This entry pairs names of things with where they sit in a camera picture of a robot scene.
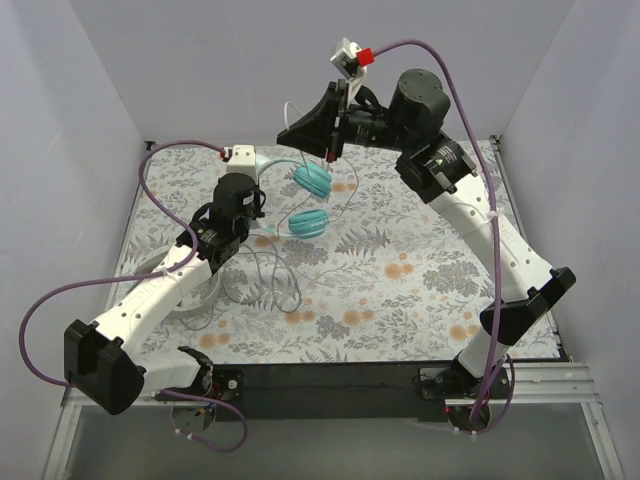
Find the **teal white headphones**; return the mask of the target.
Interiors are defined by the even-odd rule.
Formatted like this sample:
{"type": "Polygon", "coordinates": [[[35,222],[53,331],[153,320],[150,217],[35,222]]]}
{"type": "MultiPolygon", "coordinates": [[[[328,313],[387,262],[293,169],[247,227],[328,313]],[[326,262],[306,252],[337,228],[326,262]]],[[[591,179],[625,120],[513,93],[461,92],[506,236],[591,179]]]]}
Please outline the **teal white headphones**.
{"type": "Polygon", "coordinates": [[[258,179],[272,167],[289,163],[295,166],[292,182],[306,192],[305,198],[284,214],[275,225],[268,224],[265,219],[254,220],[252,233],[273,234],[284,239],[310,240],[322,236],[327,230],[329,213],[324,209],[307,209],[303,206],[313,197],[326,199],[332,188],[332,175],[317,163],[307,160],[302,152],[297,158],[271,158],[258,153],[256,155],[256,173],[258,179]]]}

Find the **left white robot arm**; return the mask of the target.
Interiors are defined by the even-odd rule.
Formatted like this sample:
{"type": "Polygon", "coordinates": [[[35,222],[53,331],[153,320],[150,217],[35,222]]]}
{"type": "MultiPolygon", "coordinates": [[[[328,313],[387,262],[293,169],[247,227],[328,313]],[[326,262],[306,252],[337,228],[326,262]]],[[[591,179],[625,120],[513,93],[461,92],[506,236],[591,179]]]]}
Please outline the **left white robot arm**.
{"type": "Polygon", "coordinates": [[[180,346],[141,358],[153,330],[196,287],[213,278],[239,250],[265,194],[243,173],[219,178],[212,202],[200,207],[168,250],[151,279],[140,281],[116,306],[91,323],[74,321],[64,333],[64,377],[111,415],[143,393],[174,389],[205,398],[213,386],[213,363],[180,346]]]}

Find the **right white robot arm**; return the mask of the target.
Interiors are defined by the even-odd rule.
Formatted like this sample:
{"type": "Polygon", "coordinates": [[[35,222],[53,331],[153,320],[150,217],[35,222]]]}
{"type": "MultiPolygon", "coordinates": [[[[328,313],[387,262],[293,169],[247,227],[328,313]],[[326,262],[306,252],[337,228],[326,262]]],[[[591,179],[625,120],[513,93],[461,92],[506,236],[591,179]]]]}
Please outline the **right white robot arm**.
{"type": "Polygon", "coordinates": [[[451,102],[440,79],[423,69],[403,72],[384,107],[366,87],[328,85],[306,115],[276,141],[329,162],[345,145],[399,152],[401,180],[460,235],[493,274],[499,300],[480,314],[480,330],[432,384],[441,392],[475,397],[489,384],[493,366],[575,284],[568,267],[554,268],[515,227],[490,206],[490,193],[475,160],[442,126],[451,102]]]}

